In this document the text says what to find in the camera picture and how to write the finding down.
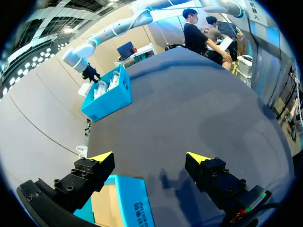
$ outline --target white container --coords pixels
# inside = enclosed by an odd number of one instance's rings
[[[245,57],[251,58],[249,55],[238,56],[238,69],[247,76],[251,76],[251,66],[252,62],[246,60]]]

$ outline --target gray table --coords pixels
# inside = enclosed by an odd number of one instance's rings
[[[286,138],[237,77],[183,48],[126,71],[133,103],[93,123],[88,156],[113,151],[114,174],[145,180],[157,227],[217,226],[224,216],[184,170],[187,151],[220,157],[249,189],[259,184],[273,201],[284,198],[293,177]]]

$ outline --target wall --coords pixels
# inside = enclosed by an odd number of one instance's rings
[[[30,179],[53,185],[78,159],[75,148],[84,144],[86,116],[75,79],[52,57],[3,97],[0,157],[13,192]]]

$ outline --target person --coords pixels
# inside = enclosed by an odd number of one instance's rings
[[[215,17],[207,17],[206,21],[208,22],[208,25],[206,26],[208,28],[208,31],[205,33],[205,35],[211,39],[215,44],[217,44],[217,40],[218,38],[220,39],[224,39],[225,36],[222,35],[222,33],[215,29],[217,27],[218,24],[218,20]]]
[[[210,60],[220,64],[223,68],[230,70],[232,65],[232,58],[229,53],[222,51],[211,39],[195,26],[198,22],[198,12],[194,9],[185,9],[183,17],[186,19],[184,25],[185,46],[198,54],[201,54]],[[209,51],[207,46],[211,47],[214,51]],[[218,58],[213,52],[219,53],[221,58]]]

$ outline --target robotic arm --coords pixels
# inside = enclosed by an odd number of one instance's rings
[[[165,10],[170,6],[179,5],[189,2],[191,0],[137,0],[131,4],[134,15],[130,18],[119,20],[101,29],[98,33],[86,38],[84,44],[73,49],[69,49],[62,57],[62,59],[73,69],[82,73],[82,78],[89,78],[90,81],[97,82],[94,79],[96,75],[100,75],[92,68],[87,57],[93,55],[96,47],[101,43],[115,37],[125,34],[132,28],[147,25],[153,21],[150,14],[152,10]],[[200,0],[202,9],[211,13],[227,13],[235,17],[242,17],[243,10],[241,6],[229,0]]]

